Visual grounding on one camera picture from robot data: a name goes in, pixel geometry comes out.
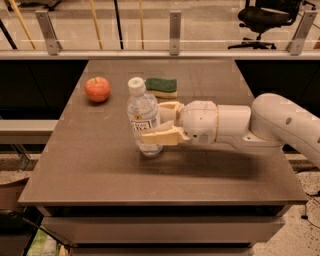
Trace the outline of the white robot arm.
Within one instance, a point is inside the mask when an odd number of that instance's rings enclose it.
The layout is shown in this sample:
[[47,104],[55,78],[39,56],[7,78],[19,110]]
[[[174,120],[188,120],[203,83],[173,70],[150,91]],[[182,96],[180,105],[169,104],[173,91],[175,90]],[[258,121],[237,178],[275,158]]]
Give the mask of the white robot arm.
[[280,95],[261,94],[251,106],[163,102],[159,112],[161,124],[143,131],[142,143],[224,143],[253,154],[273,154],[288,144],[320,167],[320,119]]

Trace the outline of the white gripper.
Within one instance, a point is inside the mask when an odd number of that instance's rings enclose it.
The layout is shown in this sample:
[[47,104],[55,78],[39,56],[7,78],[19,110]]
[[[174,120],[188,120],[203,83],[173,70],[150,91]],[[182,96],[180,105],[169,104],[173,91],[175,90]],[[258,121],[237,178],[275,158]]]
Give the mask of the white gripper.
[[218,112],[212,101],[193,101],[186,106],[179,101],[158,104],[162,123],[180,120],[181,127],[144,133],[140,136],[144,144],[178,145],[190,141],[193,145],[212,144],[217,137]]

